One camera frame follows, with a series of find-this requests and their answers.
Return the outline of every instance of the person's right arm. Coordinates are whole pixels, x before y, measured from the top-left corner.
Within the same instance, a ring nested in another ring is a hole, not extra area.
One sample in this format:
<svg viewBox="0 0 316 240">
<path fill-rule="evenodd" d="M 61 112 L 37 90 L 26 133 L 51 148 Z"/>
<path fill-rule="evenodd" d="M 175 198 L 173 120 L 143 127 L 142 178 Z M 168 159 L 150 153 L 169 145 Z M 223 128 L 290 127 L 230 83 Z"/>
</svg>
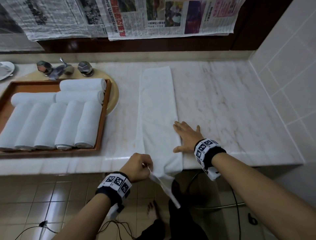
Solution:
<svg viewBox="0 0 316 240">
<path fill-rule="evenodd" d="M 185 122 L 175 122 L 173 127 L 184 142 L 174 152 L 193 152 L 195 145 L 204 139 L 199 126 L 194 131 Z M 312 206 L 227 153 L 218 153 L 204 161 L 211 161 L 278 239 L 316 239 L 316 210 Z"/>
</svg>

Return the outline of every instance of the white towel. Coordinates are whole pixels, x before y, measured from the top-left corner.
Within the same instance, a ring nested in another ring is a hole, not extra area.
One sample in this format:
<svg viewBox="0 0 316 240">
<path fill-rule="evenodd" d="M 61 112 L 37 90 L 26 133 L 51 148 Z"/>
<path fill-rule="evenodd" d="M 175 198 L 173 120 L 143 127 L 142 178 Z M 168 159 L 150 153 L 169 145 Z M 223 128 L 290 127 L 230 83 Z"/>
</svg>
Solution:
<svg viewBox="0 0 316 240">
<path fill-rule="evenodd" d="M 84 104 L 75 138 L 77 148 L 94 148 L 101 111 L 102 106 L 98 102 L 89 101 Z"/>
<path fill-rule="evenodd" d="M 170 67 L 146 69 L 140 79 L 136 131 L 136 150 L 153 160 L 151 180 L 161 185 L 177 208 L 171 193 L 174 176 L 183 170 L 182 153 L 173 153 L 181 145 L 172 125 L 178 120 Z"/>
<path fill-rule="evenodd" d="M 26 118 L 31 112 L 32 107 L 33 105 L 30 103 L 21 103 L 14 108 L 0 134 L 1 151 L 14 150 L 16 139 L 25 123 Z"/>
<path fill-rule="evenodd" d="M 65 115 L 67 105 L 64 103 L 53 103 L 48 110 L 39 133 L 35 139 L 34 147 L 37 149 L 54 149 L 55 140 L 60 128 L 61 121 Z"/>
<path fill-rule="evenodd" d="M 70 101 L 55 140 L 55 146 L 60 150 L 67 150 L 75 146 L 78 123 L 80 121 L 83 103 Z"/>
<path fill-rule="evenodd" d="M 19 133 L 15 149 L 30 151 L 34 150 L 34 141 L 42 126 L 42 123 L 47 116 L 49 105 L 44 103 L 35 103 L 30 114 L 25 120 L 25 124 Z"/>
<path fill-rule="evenodd" d="M 87 101 L 96 101 L 103 104 L 104 92 L 102 91 L 60 91 L 56 94 L 56 103 L 69 103 L 78 101 L 85 103 Z"/>
<path fill-rule="evenodd" d="M 61 91 L 89 91 L 106 90 L 106 81 L 103 78 L 68 79 L 59 84 Z"/>
<path fill-rule="evenodd" d="M 11 97 L 11 104 L 17 106 L 19 103 L 55 103 L 55 92 L 18 92 Z"/>
</svg>

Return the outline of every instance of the marble countertop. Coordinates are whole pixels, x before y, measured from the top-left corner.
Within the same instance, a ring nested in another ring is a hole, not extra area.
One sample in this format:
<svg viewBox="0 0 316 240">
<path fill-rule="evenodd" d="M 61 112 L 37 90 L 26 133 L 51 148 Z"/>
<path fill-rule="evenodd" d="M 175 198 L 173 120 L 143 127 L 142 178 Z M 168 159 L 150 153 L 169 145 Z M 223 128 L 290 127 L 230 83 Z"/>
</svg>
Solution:
<svg viewBox="0 0 316 240">
<path fill-rule="evenodd" d="M 93 67 L 118 84 L 120 99 L 107 117 L 97 153 L 28 158 L 0 156 L 0 175 L 71 174 L 117 171 L 135 152 L 139 79 L 146 68 L 170 66 L 179 121 L 201 126 L 204 137 L 250 166 L 302 164 L 295 145 L 248 61 L 96 63 Z M 3 91 L 15 78 L 36 71 L 19 64 L 14 77 L 0 82 Z M 191 154 L 184 169 L 199 169 Z"/>
</svg>

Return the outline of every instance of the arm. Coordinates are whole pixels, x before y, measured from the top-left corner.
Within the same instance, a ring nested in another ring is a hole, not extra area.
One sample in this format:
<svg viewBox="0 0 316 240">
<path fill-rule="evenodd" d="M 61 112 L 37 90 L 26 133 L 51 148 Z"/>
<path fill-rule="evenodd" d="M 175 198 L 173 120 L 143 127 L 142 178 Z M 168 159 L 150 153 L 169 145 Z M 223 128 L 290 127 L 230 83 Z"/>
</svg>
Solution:
<svg viewBox="0 0 316 240">
<path fill-rule="evenodd" d="M 174 152 L 193 152 L 204 139 L 199 126 L 194 131 L 185 122 L 175 122 L 173 127 L 184 142 Z M 216 167 L 278 239 L 316 239 L 316 211 L 296 195 L 226 153 L 206 157 L 204 163 Z"/>
<path fill-rule="evenodd" d="M 149 155 L 135 153 L 121 168 L 131 183 L 145 180 L 152 170 Z M 53 238 L 53 240 L 92 240 L 95 239 L 110 207 L 111 199 L 103 193 L 96 194 L 81 211 Z"/>
</svg>

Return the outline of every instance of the brown tray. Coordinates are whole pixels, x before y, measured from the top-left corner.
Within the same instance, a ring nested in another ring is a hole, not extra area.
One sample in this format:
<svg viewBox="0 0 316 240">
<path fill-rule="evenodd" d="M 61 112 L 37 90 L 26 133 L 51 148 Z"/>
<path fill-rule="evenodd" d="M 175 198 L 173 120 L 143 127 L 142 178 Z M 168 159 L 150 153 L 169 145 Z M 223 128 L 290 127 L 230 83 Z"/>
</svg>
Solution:
<svg viewBox="0 0 316 240">
<path fill-rule="evenodd" d="M 104 100 L 102 105 L 102 112 L 99 121 L 99 128 L 98 128 L 98 135 L 97 140 L 95 143 L 94 148 L 73 148 L 69 150 L 33 150 L 33 151 L 8 151 L 8 152 L 1 152 L 0 156 L 3 155 L 29 155 L 29 154 L 52 154 L 52 153 L 69 153 L 69 152 L 86 152 L 86 151 L 96 151 L 101 148 L 101 140 L 103 134 L 103 128 L 105 124 L 106 118 L 106 108 L 110 98 L 111 92 L 111 81 L 109 79 L 105 79 L 106 81 L 106 91 L 104 93 Z M 13 112 L 14 106 L 11 104 L 11 97 L 13 94 L 17 92 L 58 92 L 60 91 L 59 88 L 59 81 L 13 81 L 9 84 L 6 88 L 2 96 L 0 97 L 0 133 L 2 132 L 5 124 L 7 123 L 11 113 Z"/>
</svg>

